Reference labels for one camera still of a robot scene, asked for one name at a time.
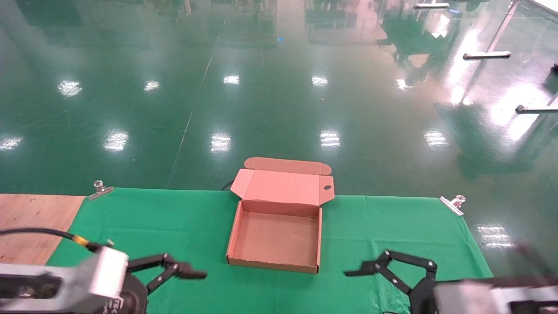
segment metal stand leg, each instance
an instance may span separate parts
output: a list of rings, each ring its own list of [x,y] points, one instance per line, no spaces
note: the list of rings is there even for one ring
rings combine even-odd
[[[490,45],[488,45],[486,52],[470,53],[470,54],[466,53],[463,55],[463,59],[509,58],[512,55],[512,53],[509,51],[494,51],[494,48],[496,47],[496,44],[498,43],[500,37],[502,37],[502,34],[504,33],[506,26],[508,26],[509,21],[512,19],[513,13],[516,11],[517,7],[519,6],[520,1],[521,0],[512,0],[508,13],[506,13],[506,17],[498,27],[498,30],[496,31],[494,38],[492,38]]]
[[[436,3],[436,0],[432,0],[432,3],[415,4],[415,9],[446,9],[449,7],[450,7],[449,3]]]
[[[524,107],[523,105],[519,105],[516,108],[517,113],[541,113],[541,112],[553,112],[558,111],[558,93],[550,99],[549,103],[546,106],[532,106],[532,107]]]

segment table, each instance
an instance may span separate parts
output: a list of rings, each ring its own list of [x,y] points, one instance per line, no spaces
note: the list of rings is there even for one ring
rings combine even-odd
[[[432,259],[438,280],[491,276],[463,217],[424,197],[335,196],[323,207],[317,275],[228,265],[237,203],[230,191],[116,188],[86,199],[70,232],[111,239],[130,258],[168,252],[208,272],[202,281],[169,280],[149,296],[151,314],[404,313],[408,298],[383,277],[343,274],[385,249]],[[89,254],[62,241],[49,264],[75,266]],[[390,268],[410,286],[424,276],[423,269],[400,263]],[[160,272],[138,277],[145,283]]]
[[[83,196],[0,194],[0,229],[46,227],[68,230]],[[0,237],[0,263],[44,265],[60,243],[56,236],[18,234]]]

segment metal clip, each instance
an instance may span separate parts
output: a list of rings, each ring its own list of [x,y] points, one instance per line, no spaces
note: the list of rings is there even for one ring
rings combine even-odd
[[[88,196],[90,201],[114,191],[113,187],[105,187],[103,185],[103,181],[101,181],[101,180],[97,180],[97,181],[93,182],[93,186],[95,187],[96,192],[94,194],[91,194],[90,196]]]
[[[458,195],[451,201],[448,201],[445,197],[440,197],[442,204],[444,204],[447,208],[453,211],[454,214],[458,216],[463,216],[463,212],[459,210],[461,204],[465,203],[465,197],[463,195]]]

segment silver metal bracket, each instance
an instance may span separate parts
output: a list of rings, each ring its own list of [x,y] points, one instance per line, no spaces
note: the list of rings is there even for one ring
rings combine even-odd
[[[463,59],[509,58],[511,56],[512,53],[510,51],[492,51],[489,53],[464,54]]]
[[[415,9],[446,9],[449,8],[449,3],[417,3]]]
[[[458,216],[463,216],[463,212],[459,210],[461,204],[465,203],[465,197],[463,195],[458,195],[451,201],[448,201],[445,197],[440,197],[442,204],[444,204],[447,208],[453,211],[454,214]]]
[[[519,105],[516,108],[517,113],[542,113],[542,112],[556,112],[558,111],[558,93],[556,93],[546,106],[523,106]]]
[[[95,187],[96,192],[94,194],[91,194],[90,196],[88,196],[88,199],[90,201],[114,191],[113,187],[105,187],[103,185],[103,181],[101,181],[101,180],[97,180],[97,181],[93,182],[93,186]]]

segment floor line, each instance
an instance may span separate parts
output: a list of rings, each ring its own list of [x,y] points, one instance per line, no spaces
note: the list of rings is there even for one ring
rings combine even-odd
[[[223,25],[221,25],[221,29],[219,30],[219,35],[215,40],[215,45],[213,45],[213,51],[211,52],[211,57],[209,57],[208,66],[205,67],[204,77],[201,79],[200,88],[198,89],[198,96],[199,98],[201,93],[201,87],[204,85],[205,76],[208,73],[209,66],[211,65],[211,60],[213,60],[213,54],[215,54],[215,48],[217,47],[217,43],[219,42],[219,38],[221,38],[221,31],[223,30],[223,26],[225,26],[226,20],[223,21]],[[176,165],[178,164],[178,157],[180,155],[180,150],[182,149],[182,145],[184,144],[184,138],[186,137],[186,131],[188,130],[188,126],[190,125],[190,120],[192,119],[192,114],[194,113],[194,106],[192,106],[192,110],[190,111],[190,117],[188,118],[188,122],[186,123],[186,127],[184,128],[184,134],[182,134],[182,140],[180,140],[180,145],[178,146],[178,151],[176,152],[175,161],[172,165],[171,174],[169,175],[169,179],[167,180],[167,189],[170,188],[172,179],[174,178],[174,173],[176,170]]]
[[[194,113],[194,109],[190,111],[190,117],[188,118],[188,122],[186,123],[186,127],[184,128],[184,134],[182,134],[182,140],[180,141],[180,145],[178,146],[178,151],[176,152],[175,162],[172,165],[171,175],[169,175],[169,179],[167,181],[167,188],[170,187],[172,178],[174,177],[176,164],[178,163],[178,156],[180,154],[180,149],[182,148],[182,144],[184,144],[184,138],[186,137],[186,131],[188,130],[188,126],[190,125],[190,120],[192,119],[192,113]]]
[[[261,47],[261,46],[259,47],[259,52],[262,53],[262,68],[265,68],[266,65],[265,65],[265,63],[263,62],[263,50],[262,50],[262,47]]]
[[[226,20],[223,21],[223,25],[221,25],[221,29],[223,29],[223,26],[225,26],[225,22],[226,22]],[[213,45],[213,51],[211,52],[211,57],[209,58],[208,66],[205,67],[205,73],[204,73],[204,77],[201,79],[200,87],[202,87],[203,84],[204,84],[205,76],[208,73],[209,65],[211,64],[211,60],[213,60],[213,54],[215,53],[215,48],[217,47],[217,42],[219,42],[219,38],[221,38],[221,31],[219,31],[219,35],[217,36],[217,39],[215,40],[215,45]]]

